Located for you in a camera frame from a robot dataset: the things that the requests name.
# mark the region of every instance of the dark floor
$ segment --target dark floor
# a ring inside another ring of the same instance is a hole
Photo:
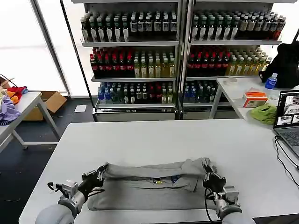
[[[77,105],[86,104],[85,112],[74,113]],[[93,122],[92,106],[88,99],[69,99],[53,119],[61,133],[69,123]],[[45,121],[22,122],[16,129],[24,141],[57,142]],[[17,224],[19,216],[30,197],[55,146],[29,146],[23,151],[13,140],[0,153],[0,223]]]

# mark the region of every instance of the red cloth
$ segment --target red cloth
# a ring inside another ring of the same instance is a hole
[[[8,88],[7,90],[10,91],[10,92],[14,92],[14,96],[17,96],[18,99],[20,100],[21,96],[22,96],[22,91],[26,88],[26,86],[23,86],[23,87],[10,87]]]

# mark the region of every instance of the laptop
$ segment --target laptop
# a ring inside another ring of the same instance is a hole
[[[273,129],[299,157],[299,90],[280,92]]]

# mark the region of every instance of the green cloth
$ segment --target green cloth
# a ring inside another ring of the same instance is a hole
[[[254,119],[259,120],[263,124],[273,125],[276,117],[277,107],[268,103],[258,106],[250,111]]]

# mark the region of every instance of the shelf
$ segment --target shelf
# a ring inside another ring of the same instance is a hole
[[[136,42],[91,42],[82,43],[83,47],[151,47],[177,46],[178,41],[136,41]]]
[[[174,109],[174,104],[98,104],[96,109],[132,110],[132,109]]]
[[[282,41],[255,41],[255,40],[234,40],[234,41],[191,41],[191,45],[279,45]]]
[[[176,78],[92,78],[92,82],[126,83],[126,82],[173,82]]]
[[[71,0],[73,3],[178,2],[179,0]]]
[[[197,2],[295,3],[297,0],[197,0]]]
[[[258,76],[212,76],[212,77],[186,77],[186,81],[205,81],[217,80],[218,78],[242,78],[242,77],[258,77]]]
[[[183,103],[184,108],[190,107],[212,107],[213,103]],[[219,103],[218,106],[231,106],[229,102]]]

